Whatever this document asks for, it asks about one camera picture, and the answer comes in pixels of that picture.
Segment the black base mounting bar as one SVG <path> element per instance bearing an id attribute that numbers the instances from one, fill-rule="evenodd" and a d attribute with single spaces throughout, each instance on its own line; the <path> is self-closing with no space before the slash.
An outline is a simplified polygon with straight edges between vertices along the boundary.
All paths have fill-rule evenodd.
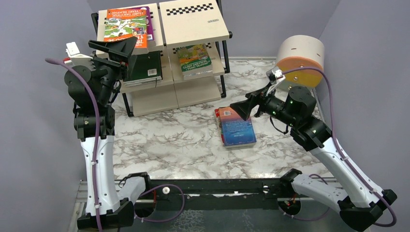
<path id="1" fill-rule="evenodd" d="M 296 195 L 278 178 L 254 179 L 152 179 L 137 207 L 157 211 L 277 210 L 278 202 Z"/>

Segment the green 104-storey treehouse book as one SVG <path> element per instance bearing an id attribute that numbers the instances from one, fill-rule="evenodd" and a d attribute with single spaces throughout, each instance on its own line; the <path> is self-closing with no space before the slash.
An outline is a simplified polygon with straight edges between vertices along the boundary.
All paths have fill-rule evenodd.
<path id="1" fill-rule="evenodd" d="M 212 68 L 211 58 L 204 43 L 178 47 L 176 54 L 182 72 L 198 68 Z"/>

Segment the round drawer box orange yellow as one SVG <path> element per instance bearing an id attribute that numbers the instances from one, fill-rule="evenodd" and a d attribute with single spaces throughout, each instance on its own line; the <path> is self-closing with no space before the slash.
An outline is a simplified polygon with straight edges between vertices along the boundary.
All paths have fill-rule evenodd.
<path id="1" fill-rule="evenodd" d="M 319 39 L 307 35 L 294 35 L 287 38 L 279 47 L 277 66 L 282 71 L 300 67 L 323 70 L 324 52 L 324 45 Z M 322 75 L 314 70 L 295 71 L 285 76 L 286 80 L 279 85 L 284 91 L 289 91 L 295 86 L 314 89 L 322 80 Z"/>

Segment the purple cartoon cover book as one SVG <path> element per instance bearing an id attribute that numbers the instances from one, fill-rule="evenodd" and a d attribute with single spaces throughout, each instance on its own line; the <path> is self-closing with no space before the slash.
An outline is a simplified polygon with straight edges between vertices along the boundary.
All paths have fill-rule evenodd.
<path id="1" fill-rule="evenodd" d="M 153 47 L 156 45 L 154 28 L 152 24 L 151 10 L 146 6 L 146 19 L 147 19 L 147 47 Z"/>

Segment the red spine book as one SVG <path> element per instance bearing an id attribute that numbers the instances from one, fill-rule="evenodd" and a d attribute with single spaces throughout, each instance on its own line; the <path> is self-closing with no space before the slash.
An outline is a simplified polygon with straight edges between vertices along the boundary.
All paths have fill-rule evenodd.
<path id="1" fill-rule="evenodd" d="M 221 136 L 221 140 L 222 140 L 222 143 L 224 143 L 224 136 L 223 136 L 223 133 L 222 133 L 222 126 L 221 126 L 221 121 L 220 121 L 219 108 L 215 109 L 215 110 L 214 110 L 214 113 L 215 113 L 215 118 L 216 118 L 217 127 L 218 127 L 218 129 L 219 129 L 219 133 L 220 133 L 220 136 Z"/>

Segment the orange 78-storey treehouse book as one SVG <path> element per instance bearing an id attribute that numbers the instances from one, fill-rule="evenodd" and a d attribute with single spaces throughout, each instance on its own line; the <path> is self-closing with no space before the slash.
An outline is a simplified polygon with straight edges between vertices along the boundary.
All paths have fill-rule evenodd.
<path id="1" fill-rule="evenodd" d="M 147 48 L 147 9 L 108 9 L 104 20 L 105 42 L 136 38 L 135 48 Z"/>

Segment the dark bottom book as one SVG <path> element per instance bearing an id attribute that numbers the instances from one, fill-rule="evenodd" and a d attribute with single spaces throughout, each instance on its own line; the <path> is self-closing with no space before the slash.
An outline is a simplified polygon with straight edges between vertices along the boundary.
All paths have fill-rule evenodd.
<path id="1" fill-rule="evenodd" d="M 219 108 L 219 112 L 224 147 L 236 148 L 256 144 L 256 135 L 250 118 L 248 120 L 241 119 L 230 107 Z"/>

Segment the beige black three-tier shelf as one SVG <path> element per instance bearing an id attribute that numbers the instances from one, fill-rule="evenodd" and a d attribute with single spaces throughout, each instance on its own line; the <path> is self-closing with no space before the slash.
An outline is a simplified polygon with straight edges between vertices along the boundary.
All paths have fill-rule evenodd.
<path id="1" fill-rule="evenodd" d="M 120 93 L 129 116 L 144 116 L 217 101 L 223 67 L 216 42 L 231 34 L 214 0 L 173 0 L 100 10 L 97 41 L 136 39 L 130 80 Z"/>

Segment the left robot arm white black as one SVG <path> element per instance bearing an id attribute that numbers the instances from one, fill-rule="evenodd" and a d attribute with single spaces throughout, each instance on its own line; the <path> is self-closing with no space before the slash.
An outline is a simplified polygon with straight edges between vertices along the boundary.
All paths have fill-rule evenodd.
<path id="1" fill-rule="evenodd" d="M 108 58 L 93 56 L 90 66 L 67 67 L 64 82 L 74 101 L 74 129 L 83 151 L 87 173 L 87 205 L 77 220 L 80 230 L 99 231 L 129 227 L 134 222 L 134 205 L 146 190 L 148 176 L 128 176 L 117 190 L 113 171 L 115 110 L 112 107 L 121 81 L 129 77 L 129 63 L 137 39 L 118 42 L 89 41 L 91 48 Z"/>

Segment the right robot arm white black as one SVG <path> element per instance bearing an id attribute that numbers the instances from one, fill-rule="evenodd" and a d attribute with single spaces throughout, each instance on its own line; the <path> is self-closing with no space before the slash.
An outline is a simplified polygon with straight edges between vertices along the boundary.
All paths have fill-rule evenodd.
<path id="1" fill-rule="evenodd" d="M 293 140 L 326 166 L 341 185 L 337 189 L 291 169 L 280 178 L 280 190 L 313 198 L 337 212 L 350 228 L 363 232 L 376 224 L 397 195 L 371 181 L 342 151 L 331 129 L 313 115 L 315 106 L 316 99 L 306 87 L 292 88 L 284 101 L 264 87 L 230 105 L 243 120 L 257 108 L 256 116 L 268 114 L 289 126 Z"/>

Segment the plain dark green book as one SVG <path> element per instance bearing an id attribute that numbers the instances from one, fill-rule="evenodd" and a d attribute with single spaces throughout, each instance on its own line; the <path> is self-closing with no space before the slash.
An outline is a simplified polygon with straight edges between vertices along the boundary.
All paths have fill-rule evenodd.
<path id="1" fill-rule="evenodd" d="M 162 80 L 161 52 L 132 55 L 129 61 L 129 75 L 123 79 L 126 86 L 135 86 Z"/>

